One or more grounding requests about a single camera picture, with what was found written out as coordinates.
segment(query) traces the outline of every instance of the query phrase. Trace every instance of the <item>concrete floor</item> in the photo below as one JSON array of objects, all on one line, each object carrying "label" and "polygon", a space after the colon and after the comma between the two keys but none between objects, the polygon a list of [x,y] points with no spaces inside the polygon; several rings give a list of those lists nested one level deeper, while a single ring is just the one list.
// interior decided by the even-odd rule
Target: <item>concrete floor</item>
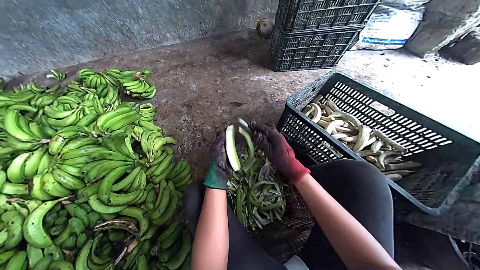
[{"label": "concrete floor", "polygon": [[[266,68],[269,46],[270,41],[248,29],[60,69],[69,74],[84,67],[152,70],[149,79],[157,94],[149,102],[158,107],[155,122],[177,139],[176,159],[188,160],[194,178],[201,180],[216,128],[238,117],[276,123],[291,94],[330,71],[272,72]],[[480,128],[469,117],[478,112],[479,64],[439,57],[422,60],[401,49],[359,50],[347,52],[336,69],[480,140]],[[45,74],[21,75],[11,83],[33,77],[48,85]]]}]

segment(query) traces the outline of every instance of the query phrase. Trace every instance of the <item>hand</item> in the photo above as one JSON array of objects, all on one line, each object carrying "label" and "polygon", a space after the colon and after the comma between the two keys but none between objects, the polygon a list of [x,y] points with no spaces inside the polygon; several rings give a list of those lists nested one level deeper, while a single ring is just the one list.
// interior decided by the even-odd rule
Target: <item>hand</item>
[{"label": "hand", "polygon": [[228,175],[232,173],[232,168],[228,163],[227,152],[225,151],[225,130],[216,133],[215,140],[210,147],[212,163],[208,169],[204,185],[227,190]]},{"label": "hand", "polygon": [[310,173],[300,161],[295,158],[292,147],[275,128],[252,121],[253,141],[265,153],[272,165],[287,177],[289,184],[295,184]]}]

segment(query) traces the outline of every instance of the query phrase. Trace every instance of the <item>black plastic crate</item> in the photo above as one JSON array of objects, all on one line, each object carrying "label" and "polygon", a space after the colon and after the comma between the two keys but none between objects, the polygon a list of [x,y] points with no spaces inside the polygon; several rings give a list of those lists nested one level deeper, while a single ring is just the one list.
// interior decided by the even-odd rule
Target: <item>black plastic crate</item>
[{"label": "black plastic crate", "polygon": [[324,97],[322,103],[331,99],[342,111],[408,148],[404,160],[422,163],[421,169],[399,181],[386,179],[402,195],[394,193],[402,210],[419,208],[439,215],[455,202],[480,165],[479,142],[336,71],[289,97],[277,125],[307,165],[342,158],[363,160],[301,112],[319,94]]},{"label": "black plastic crate", "polygon": [[291,34],[286,33],[280,24],[275,24],[270,47],[271,69],[333,68],[363,28],[364,25]]},{"label": "black plastic crate", "polygon": [[286,32],[366,24],[380,0],[280,0],[276,23]]}]

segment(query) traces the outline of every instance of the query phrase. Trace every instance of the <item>stacked plastic crate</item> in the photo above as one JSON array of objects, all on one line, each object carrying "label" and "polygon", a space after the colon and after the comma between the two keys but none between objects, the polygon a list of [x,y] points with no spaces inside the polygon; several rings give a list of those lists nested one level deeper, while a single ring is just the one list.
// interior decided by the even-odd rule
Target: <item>stacked plastic crate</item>
[{"label": "stacked plastic crate", "polygon": [[380,0],[280,0],[270,48],[271,68],[335,67]]}]

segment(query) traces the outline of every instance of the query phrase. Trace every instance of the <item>thigh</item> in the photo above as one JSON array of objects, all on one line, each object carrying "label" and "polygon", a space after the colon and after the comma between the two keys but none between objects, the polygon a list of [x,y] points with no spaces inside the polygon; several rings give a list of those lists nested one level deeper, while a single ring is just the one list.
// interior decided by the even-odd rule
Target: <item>thigh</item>
[{"label": "thigh", "polygon": [[[202,181],[193,181],[183,193],[183,206],[187,215],[188,227],[195,235],[205,186]],[[228,211],[228,269],[229,270],[284,270],[285,267],[274,261],[258,243],[249,236],[230,206]]]},{"label": "thigh", "polygon": [[[383,173],[357,160],[337,160],[310,168],[322,187],[354,216],[393,257],[393,201]],[[301,258],[311,270],[322,266],[346,269],[315,223]]]}]

